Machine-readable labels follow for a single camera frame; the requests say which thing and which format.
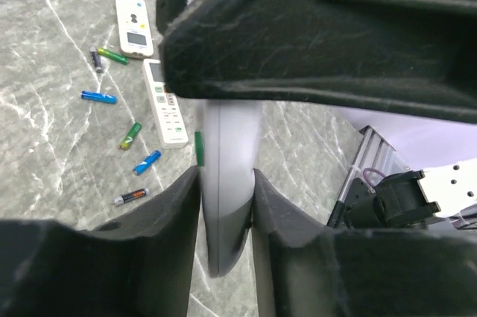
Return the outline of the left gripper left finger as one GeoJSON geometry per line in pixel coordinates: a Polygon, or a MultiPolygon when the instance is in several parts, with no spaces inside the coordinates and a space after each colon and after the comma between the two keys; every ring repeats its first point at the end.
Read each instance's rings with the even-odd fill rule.
{"type": "Polygon", "coordinates": [[[198,168],[98,226],[1,222],[3,316],[185,316],[200,186],[198,168]]]}

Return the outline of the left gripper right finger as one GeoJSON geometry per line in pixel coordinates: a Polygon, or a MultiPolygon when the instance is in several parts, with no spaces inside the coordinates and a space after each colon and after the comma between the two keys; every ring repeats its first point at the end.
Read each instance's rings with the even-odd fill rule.
{"type": "Polygon", "coordinates": [[[476,235],[333,229],[256,172],[253,258],[261,316],[474,316],[476,235]]]}

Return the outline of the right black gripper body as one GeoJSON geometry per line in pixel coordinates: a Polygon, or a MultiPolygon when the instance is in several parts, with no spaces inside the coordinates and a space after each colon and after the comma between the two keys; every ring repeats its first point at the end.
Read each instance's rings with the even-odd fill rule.
{"type": "Polygon", "coordinates": [[[183,98],[476,121],[476,0],[157,0],[183,98]]]}

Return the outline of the black orange AAA battery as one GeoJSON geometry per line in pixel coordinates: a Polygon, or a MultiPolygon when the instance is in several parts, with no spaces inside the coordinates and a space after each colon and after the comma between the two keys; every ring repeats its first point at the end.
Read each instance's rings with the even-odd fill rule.
{"type": "Polygon", "coordinates": [[[143,189],[138,189],[133,192],[129,192],[120,196],[117,196],[113,199],[113,204],[115,206],[120,206],[123,204],[127,204],[131,201],[135,201],[139,198],[144,198],[149,194],[149,189],[148,188],[143,188],[143,189]]]}

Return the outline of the grey white remote control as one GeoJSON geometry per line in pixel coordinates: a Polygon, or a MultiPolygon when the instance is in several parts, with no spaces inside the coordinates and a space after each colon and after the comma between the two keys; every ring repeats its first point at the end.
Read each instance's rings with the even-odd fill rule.
{"type": "Polygon", "coordinates": [[[199,100],[195,121],[209,276],[223,277],[241,256],[250,227],[262,103],[199,100]]]}

